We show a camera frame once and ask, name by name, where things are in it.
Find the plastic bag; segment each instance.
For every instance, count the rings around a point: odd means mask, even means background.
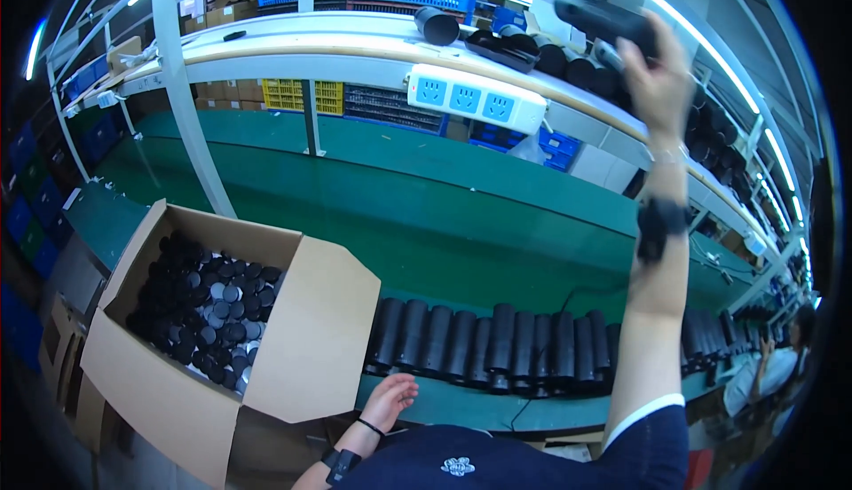
[[[507,154],[535,163],[536,165],[543,165],[544,160],[547,159],[544,150],[538,145],[538,135],[528,134],[524,137],[523,141],[518,142]]]

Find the power strip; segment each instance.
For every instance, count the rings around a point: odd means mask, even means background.
[[[547,111],[541,95],[451,68],[418,64],[408,74],[408,105],[537,134]]]

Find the raised arm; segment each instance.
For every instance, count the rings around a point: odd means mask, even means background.
[[[619,40],[624,77],[636,112],[647,126],[648,150],[654,160],[646,192],[649,197],[669,199],[685,207],[687,170],[681,148],[694,80],[672,29],[654,13],[646,12],[646,16],[657,36],[657,63],[649,67],[635,44]],[[656,264],[642,264],[633,257],[604,444],[608,445],[610,436],[614,439],[633,419],[650,412],[640,411],[643,407],[670,405],[673,399],[682,399],[680,339],[688,270],[687,233],[669,236],[663,257]]]

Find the open cardboard box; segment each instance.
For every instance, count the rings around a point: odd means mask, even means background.
[[[85,332],[76,314],[54,295],[48,323],[38,349],[38,364],[52,399],[73,434],[94,453],[112,440],[118,415],[80,368]]]
[[[124,327],[148,264],[159,257],[159,240],[175,229],[211,250],[287,271],[242,398]],[[223,487],[234,435],[251,419],[243,412],[261,412],[283,425],[354,408],[379,286],[378,278],[340,245],[159,200],[101,296],[83,369],[137,433],[201,481]],[[251,443],[240,445],[241,455]]]

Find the black wrist strap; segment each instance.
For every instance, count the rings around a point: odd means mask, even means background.
[[[381,431],[379,431],[378,427],[376,427],[376,426],[375,426],[375,425],[373,425],[372,423],[370,423],[370,422],[365,422],[364,420],[362,420],[362,419],[360,419],[360,418],[358,418],[358,420],[357,420],[357,421],[359,421],[359,422],[361,422],[361,423],[364,423],[367,427],[369,427],[370,429],[372,429],[372,430],[376,431],[376,432],[378,433],[378,435],[379,435],[379,436],[381,436],[382,438],[384,438],[384,433],[383,433],[383,432],[381,432]]]

